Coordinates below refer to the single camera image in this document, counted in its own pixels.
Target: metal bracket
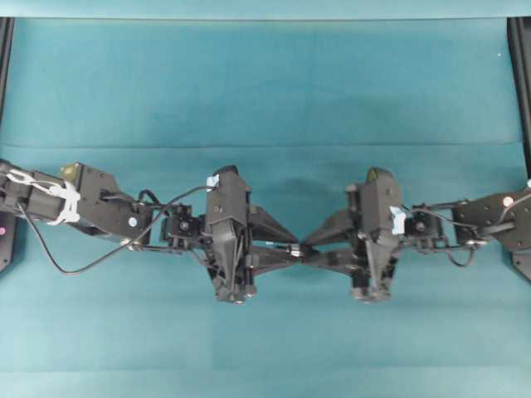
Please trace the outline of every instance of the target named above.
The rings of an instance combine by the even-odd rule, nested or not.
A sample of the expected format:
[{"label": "metal bracket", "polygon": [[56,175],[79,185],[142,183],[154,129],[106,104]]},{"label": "metal bracket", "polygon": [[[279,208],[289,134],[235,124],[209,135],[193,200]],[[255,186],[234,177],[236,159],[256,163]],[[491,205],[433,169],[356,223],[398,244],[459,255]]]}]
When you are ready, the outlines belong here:
[{"label": "metal bracket", "polygon": [[17,218],[12,213],[0,211],[0,272],[12,262],[17,231]]},{"label": "metal bracket", "polygon": [[531,282],[531,252],[516,251],[511,253],[511,262],[513,267]]}]

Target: black plastic part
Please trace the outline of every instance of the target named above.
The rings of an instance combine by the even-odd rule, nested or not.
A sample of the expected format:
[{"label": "black plastic part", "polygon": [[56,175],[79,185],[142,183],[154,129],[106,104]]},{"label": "black plastic part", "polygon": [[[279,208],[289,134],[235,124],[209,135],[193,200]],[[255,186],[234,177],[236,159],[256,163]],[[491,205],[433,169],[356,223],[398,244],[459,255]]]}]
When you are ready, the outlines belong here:
[{"label": "black plastic part", "polygon": [[524,131],[525,165],[531,177],[531,17],[508,18],[507,37]]},{"label": "black plastic part", "polygon": [[15,215],[0,211],[0,271],[4,271],[12,262],[16,230]]},{"label": "black plastic part", "polygon": [[[0,124],[2,123],[14,24],[13,18],[0,18]],[[15,215],[0,211],[0,231],[3,233],[0,235],[0,271],[3,271],[12,262],[16,229],[17,218]]]},{"label": "black plastic part", "polygon": [[13,18],[0,18],[0,123],[2,122],[3,100],[6,93],[7,70],[13,37]]},{"label": "black plastic part", "polygon": [[513,253],[513,265],[527,280],[531,280],[531,253]]}]

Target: robotic arm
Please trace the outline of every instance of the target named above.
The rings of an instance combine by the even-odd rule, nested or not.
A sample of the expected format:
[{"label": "robotic arm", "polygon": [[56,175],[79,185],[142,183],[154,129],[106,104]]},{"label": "robotic arm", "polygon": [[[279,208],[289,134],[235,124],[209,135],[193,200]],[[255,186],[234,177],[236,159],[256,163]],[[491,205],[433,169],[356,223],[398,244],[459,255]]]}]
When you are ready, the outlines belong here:
[{"label": "robotic arm", "polygon": [[[531,189],[527,186],[520,192],[498,193],[476,201],[408,209],[402,204],[401,190],[392,174],[372,168],[365,183],[350,185],[345,191],[348,208],[333,214],[304,239],[303,245],[312,248],[304,262],[348,275],[353,297],[366,303],[390,299],[392,277],[405,249],[446,253],[454,265],[467,266],[474,253],[493,238],[511,252],[531,248]],[[443,210],[451,211],[453,219],[438,212]],[[450,245],[444,234],[443,221],[455,227],[455,245]],[[324,253],[313,249],[339,242],[349,247]],[[464,264],[452,256],[459,250],[469,253]]]},{"label": "robotic arm", "polygon": [[[180,201],[200,190],[207,191],[207,210],[195,216],[192,207]],[[228,303],[244,303],[256,294],[258,275],[299,260],[346,274],[356,299],[383,301],[391,297],[392,278],[403,250],[446,253],[453,264],[466,266],[492,239],[521,259],[516,265],[531,279],[531,267],[519,266],[525,258],[522,250],[531,249],[531,187],[476,201],[410,209],[403,205],[393,175],[371,168],[365,183],[350,185],[345,191],[347,208],[334,213],[299,245],[295,236],[251,203],[251,187],[235,166],[215,171],[207,185],[163,204],[149,190],[134,198],[119,189],[111,174],[81,163],[66,165],[59,177],[53,177],[0,159],[0,253],[4,253],[0,270],[10,261],[14,220],[21,217],[36,232],[49,260],[65,275],[80,274],[125,249],[188,252],[206,268],[217,299]],[[451,211],[451,218],[439,211]],[[162,244],[152,245],[150,231],[159,220]],[[66,270],[51,255],[35,221],[67,224],[81,233],[119,242],[119,246],[85,267]],[[444,233],[443,221],[455,227],[454,245]],[[347,246],[317,250],[337,243]],[[458,250],[469,253],[464,264],[452,256]]]},{"label": "robotic arm", "polygon": [[[57,178],[0,160],[0,211],[26,218],[63,274],[79,274],[125,248],[179,255],[189,251],[207,268],[217,299],[243,303],[256,293],[254,278],[258,274],[296,260],[286,248],[253,243],[267,240],[290,244],[297,239],[261,207],[250,204],[251,188],[239,177],[236,167],[224,167],[208,181],[211,186],[193,188],[162,205],[148,190],[134,199],[119,189],[111,174],[81,163],[62,167]],[[193,216],[192,207],[178,201],[202,189],[210,191],[207,213]],[[165,245],[153,246],[149,232],[160,218]],[[64,270],[51,256],[35,220],[67,224],[84,234],[117,241],[120,246],[86,267]]]}]

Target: black wire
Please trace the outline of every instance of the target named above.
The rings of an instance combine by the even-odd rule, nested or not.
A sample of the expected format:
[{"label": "black wire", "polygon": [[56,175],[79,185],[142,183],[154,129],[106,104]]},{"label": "black wire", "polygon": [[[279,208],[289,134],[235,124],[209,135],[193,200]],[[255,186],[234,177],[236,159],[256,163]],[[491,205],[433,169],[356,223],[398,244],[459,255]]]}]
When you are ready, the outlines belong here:
[{"label": "black wire", "polygon": [[140,191],[140,193],[139,193],[139,201],[142,201],[144,199],[144,196],[149,197],[149,199],[151,199],[151,202],[154,205],[160,205],[160,200],[149,189],[144,189],[143,191]]},{"label": "black wire", "polygon": [[151,220],[151,222],[142,230],[142,232],[139,233],[138,236],[136,236],[136,238],[128,241],[127,243],[123,244],[123,245],[120,245],[118,246],[116,249],[113,249],[111,250],[109,253],[105,254],[105,255],[102,255],[99,259],[93,261],[92,263],[84,266],[84,267],[81,267],[79,269],[75,269],[75,270],[72,270],[72,271],[69,271],[69,270],[66,270],[66,269],[63,269],[60,265],[57,264],[56,260],[54,259],[53,255],[51,254],[50,250],[48,249],[48,245],[46,244],[44,238],[42,237],[41,235],[41,232],[39,231],[39,229],[37,228],[37,226],[35,225],[35,222],[33,222],[33,219],[32,217],[27,213],[26,209],[24,209],[24,207],[21,205],[21,203],[19,201],[17,201],[17,207],[18,207],[18,210],[20,210],[20,212],[24,215],[24,217],[26,218],[28,224],[30,225],[30,227],[32,228],[33,232],[35,232],[35,235],[37,236],[38,240],[39,240],[39,243],[41,243],[41,246],[42,246],[42,249],[44,250],[44,252],[46,253],[46,256],[48,257],[48,259],[50,260],[50,262],[57,268],[57,270],[59,270],[59,272],[61,272],[63,275],[68,275],[68,276],[74,276],[74,275],[79,275],[85,271],[87,271],[88,269],[91,269],[92,267],[98,265],[99,263],[107,260],[110,256],[112,255],[115,255],[117,254],[118,252],[120,252],[121,250],[125,249],[127,246],[131,245],[132,242],[135,242],[136,240],[140,240],[142,239],[148,232],[149,230],[151,230],[151,228],[155,225],[155,223],[158,221],[158,219],[164,214],[164,212],[173,204],[175,203],[176,201],[179,201],[181,199],[183,199],[184,197],[187,197],[188,195],[191,195],[193,194],[194,192],[197,192],[197,191],[201,191],[201,190],[206,190],[206,189],[215,189],[215,188],[212,188],[212,187],[209,187],[209,186],[200,186],[200,187],[195,187],[195,188],[192,188],[186,192],[184,192],[183,194],[181,195],[178,195],[176,197],[174,197],[174,199],[172,199],[171,201],[169,201],[168,203],[166,203],[160,210],[160,212]]},{"label": "black wire", "polygon": [[421,208],[408,210],[405,206],[403,206],[403,207],[406,209],[406,212],[408,212],[408,213],[426,213],[426,214],[429,214],[429,215],[434,216],[434,217],[439,217],[442,220],[447,221],[447,222],[451,223],[454,226],[464,226],[464,227],[468,227],[468,228],[480,228],[480,226],[477,226],[477,225],[474,225],[474,224],[466,224],[464,222],[453,221],[451,218],[445,217],[442,214],[437,213],[436,211],[431,211],[431,210],[428,210],[428,209],[421,209]]},{"label": "black wire", "polygon": [[451,255],[451,252],[448,250],[446,252],[446,254],[448,255],[448,258],[450,259],[451,263],[454,264],[454,265],[457,265],[458,267],[468,267],[470,264],[472,264],[472,262],[474,261],[474,254],[475,254],[475,249],[471,249],[469,250],[469,254],[468,254],[468,259],[467,261],[463,264],[463,263],[460,263],[459,261],[457,261],[456,259],[454,259],[453,255]]},{"label": "black wire", "polygon": [[522,197],[520,197],[519,199],[517,199],[516,201],[514,201],[513,203],[511,203],[510,205],[508,205],[507,207],[504,208],[504,210],[501,212],[501,216],[499,216],[499,219],[495,222],[495,226],[501,224],[505,218],[505,216],[507,216],[507,213],[509,212],[509,210],[511,210],[513,207],[519,205],[520,203],[522,203],[523,201],[529,199],[531,197],[531,193],[528,193],[527,195],[524,195]]}]

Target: teal tablecloth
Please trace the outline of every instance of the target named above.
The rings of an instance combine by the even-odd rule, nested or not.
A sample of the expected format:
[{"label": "teal tablecloth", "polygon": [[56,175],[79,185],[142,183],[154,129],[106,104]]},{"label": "teal tablecloth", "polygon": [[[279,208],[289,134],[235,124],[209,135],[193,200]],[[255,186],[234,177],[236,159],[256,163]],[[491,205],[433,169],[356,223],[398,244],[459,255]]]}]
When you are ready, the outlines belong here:
[{"label": "teal tablecloth", "polygon": [[[81,161],[164,200],[228,163],[297,236],[388,167],[406,204],[526,180],[504,19],[18,20],[0,156]],[[191,197],[204,210],[203,194]],[[65,267],[112,244],[43,226]],[[0,275],[0,396],[525,396],[531,286],[499,245],[474,266],[404,256],[393,301],[339,274],[261,276],[217,303],[187,256],[123,253],[78,278],[21,223]]]}]

